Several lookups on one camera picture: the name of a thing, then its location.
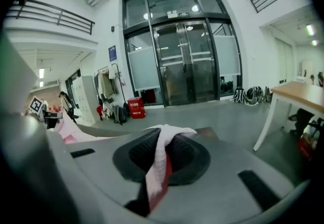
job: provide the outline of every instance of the cabinet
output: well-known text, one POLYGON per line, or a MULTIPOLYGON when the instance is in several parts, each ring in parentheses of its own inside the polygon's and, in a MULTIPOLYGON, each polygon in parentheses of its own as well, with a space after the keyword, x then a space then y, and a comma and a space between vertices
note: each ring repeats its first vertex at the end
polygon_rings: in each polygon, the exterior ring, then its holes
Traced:
POLYGON ((91 76, 82 76, 73 81, 75 99, 80 108, 83 122, 81 124, 91 126, 100 120, 96 111, 99 106, 95 88, 91 76))

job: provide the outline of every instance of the blue sign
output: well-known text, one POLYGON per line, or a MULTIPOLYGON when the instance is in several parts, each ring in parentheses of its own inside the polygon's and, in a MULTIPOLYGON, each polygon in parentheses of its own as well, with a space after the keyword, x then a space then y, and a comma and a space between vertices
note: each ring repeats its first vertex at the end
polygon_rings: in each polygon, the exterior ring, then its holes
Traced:
POLYGON ((117 59, 116 46, 112 46, 112 47, 108 48, 108 52, 109 52, 109 61, 110 62, 117 59))

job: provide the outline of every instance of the glass door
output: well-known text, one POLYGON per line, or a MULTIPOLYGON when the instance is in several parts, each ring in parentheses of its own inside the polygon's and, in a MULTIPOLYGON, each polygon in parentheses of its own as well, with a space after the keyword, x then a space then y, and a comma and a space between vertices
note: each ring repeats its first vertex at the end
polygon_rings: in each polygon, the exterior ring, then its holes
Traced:
POLYGON ((202 21, 153 29, 166 105, 216 99, 215 62, 202 21))

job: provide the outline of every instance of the white table leg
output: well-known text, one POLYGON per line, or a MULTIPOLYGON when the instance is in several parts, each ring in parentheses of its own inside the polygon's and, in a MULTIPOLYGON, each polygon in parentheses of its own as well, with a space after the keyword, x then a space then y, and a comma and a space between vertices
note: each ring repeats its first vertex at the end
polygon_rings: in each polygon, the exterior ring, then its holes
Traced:
POLYGON ((265 136, 268 133, 268 130, 269 130, 272 118, 273 118, 274 109, 275 109, 276 104, 277 104, 277 96, 276 96, 276 94, 273 94, 269 114, 268 114, 267 120, 266 120, 266 122, 264 124, 264 127, 262 129, 261 135, 258 138, 258 141, 256 142, 256 144, 254 145, 254 148, 253 148, 254 151, 257 151, 259 149, 259 147, 261 146, 265 136))
POLYGON ((282 126, 283 128, 286 128, 286 126, 287 126, 288 117, 290 116, 290 113, 292 111, 292 106, 293 105, 290 103, 289 107, 288 107, 287 115, 286 115, 286 118, 285 118, 285 124, 282 126))

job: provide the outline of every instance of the black slot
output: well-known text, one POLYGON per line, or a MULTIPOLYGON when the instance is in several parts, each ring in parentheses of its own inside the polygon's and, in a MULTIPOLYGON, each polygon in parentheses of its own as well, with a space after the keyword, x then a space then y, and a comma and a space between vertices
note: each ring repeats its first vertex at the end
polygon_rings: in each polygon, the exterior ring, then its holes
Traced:
POLYGON ((265 211, 279 202, 278 196, 258 177, 255 172, 245 170, 238 174, 254 199, 265 211))
POLYGON ((77 158, 77 157, 86 156, 88 154, 92 154, 94 152, 95 151, 92 148, 87 148, 87 149, 71 152, 70 154, 73 158, 77 158))

